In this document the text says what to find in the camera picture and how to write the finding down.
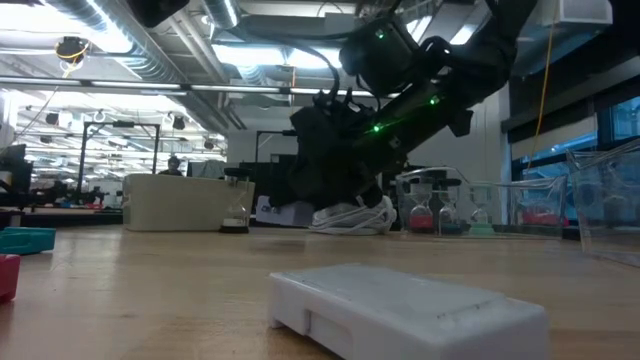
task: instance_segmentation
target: hourglass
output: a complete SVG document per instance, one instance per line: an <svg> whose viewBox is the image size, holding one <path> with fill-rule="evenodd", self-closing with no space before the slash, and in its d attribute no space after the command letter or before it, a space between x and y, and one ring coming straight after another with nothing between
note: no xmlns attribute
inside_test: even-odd
<svg viewBox="0 0 640 360"><path fill-rule="evenodd" d="M247 169L224 169L224 179L229 187L234 189L234 195L222 221L221 233L246 234L249 232L249 213L242 206L244 197L249 192L249 174L250 171Z"/></svg>
<svg viewBox="0 0 640 360"><path fill-rule="evenodd" d="M424 193L409 214L409 231L413 233L432 234L433 211L429 209L431 193Z"/></svg>
<svg viewBox="0 0 640 360"><path fill-rule="evenodd" d="M459 224L456 202L458 201L458 188L438 190L433 192L434 197L442 203L438 213L438 232L440 235L459 235L462 230Z"/></svg>
<svg viewBox="0 0 640 360"><path fill-rule="evenodd" d="M476 206L471 215L471 235L493 235L495 232L489 221L486 208L491 204L491 185L472 185L469 187L469 198Z"/></svg>

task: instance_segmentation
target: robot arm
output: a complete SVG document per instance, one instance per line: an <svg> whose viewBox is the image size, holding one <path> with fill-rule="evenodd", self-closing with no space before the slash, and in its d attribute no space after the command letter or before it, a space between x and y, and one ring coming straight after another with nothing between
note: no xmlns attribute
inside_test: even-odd
<svg viewBox="0 0 640 360"><path fill-rule="evenodd" d="M288 186L272 197L279 206L305 200L317 208L360 197L381 201L375 177L445 127L469 133L471 106L502 88L517 55L517 37L537 0L487 0L491 18L462 46L439 37L416 44L404 24L377 19L349 36L343 69L361 77L376 96L401 94L378 112L348 107L319 94L313 107L291 116L298 134L297 164Z"/></svg>

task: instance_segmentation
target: white box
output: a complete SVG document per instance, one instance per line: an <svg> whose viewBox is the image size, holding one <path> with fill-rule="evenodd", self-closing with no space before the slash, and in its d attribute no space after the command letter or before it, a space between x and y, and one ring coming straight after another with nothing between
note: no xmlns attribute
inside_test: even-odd
<svg viewBox="0 0 640 360"><path fill-rule="evenodd" d="M353 360L546 360L544 308L383 268L270 275L269 320Z"/></svg>
<svg viewBox="0 0 640 360"><path fill-rule="evenodd" d="M242 206L251 213L254 183ZM123 222L132 231L217 231L244 191L225 180L132 174L123 184Z"/></svg>

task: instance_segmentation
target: person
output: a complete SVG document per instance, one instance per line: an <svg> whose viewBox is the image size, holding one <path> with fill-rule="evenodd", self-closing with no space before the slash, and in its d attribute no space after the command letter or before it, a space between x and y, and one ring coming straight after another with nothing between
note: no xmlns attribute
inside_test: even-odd
<svg viewBox="0 0 640 360"><path fill-rule="evenodd" d="M178 170L178 167L180 167L180 159L173 155L169 158L169 169L161 171L160 175L182 176L182 171Z"/></svg>

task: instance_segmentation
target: wooden table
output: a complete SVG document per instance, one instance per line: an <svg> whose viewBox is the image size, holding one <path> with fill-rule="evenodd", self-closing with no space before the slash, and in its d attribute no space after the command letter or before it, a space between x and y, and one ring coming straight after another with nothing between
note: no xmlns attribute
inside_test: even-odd
<svg viewBox="0 0 640 360"><path fill-rule="evenodd" d="M0 359L333 359L266 324L273 271L360 262L546 307L554 359L640 359L640 270L545 240L58 232L0 307Z"/></svg>

